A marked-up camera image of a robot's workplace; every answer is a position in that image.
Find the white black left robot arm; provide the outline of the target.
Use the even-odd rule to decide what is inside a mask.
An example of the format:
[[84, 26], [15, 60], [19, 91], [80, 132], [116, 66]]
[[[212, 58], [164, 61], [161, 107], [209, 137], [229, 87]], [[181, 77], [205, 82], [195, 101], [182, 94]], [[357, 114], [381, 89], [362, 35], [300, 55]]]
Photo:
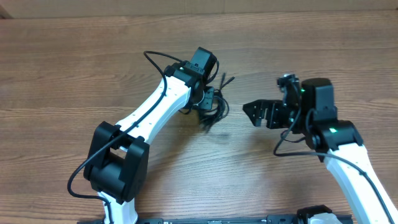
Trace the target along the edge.
[[189, 61], [176, 58], [161, 70], [159, 86], [138, 109], [95, 129], [83, 176], [103, 203], [100, 223], [138, 221], [134, 199], [147, 176], [151, 142], [178, 110], [211, 108], [213, 89], [207, 84], [218, 67], [216, 56], [201, 47]]

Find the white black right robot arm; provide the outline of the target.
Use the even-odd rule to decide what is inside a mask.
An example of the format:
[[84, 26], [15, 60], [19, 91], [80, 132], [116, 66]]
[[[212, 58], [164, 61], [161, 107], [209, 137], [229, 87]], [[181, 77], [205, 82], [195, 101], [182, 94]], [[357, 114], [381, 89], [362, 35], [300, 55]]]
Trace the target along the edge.
[[277, 80], [282, 100], [255, 100], [243, 111], [256, 127], [282, 129], [273, 154], [316, 156], [337, 181], [359, 223], [397, 223], [397, 209], [378, 179], [355, 125], [338, 119], [327, 78]]

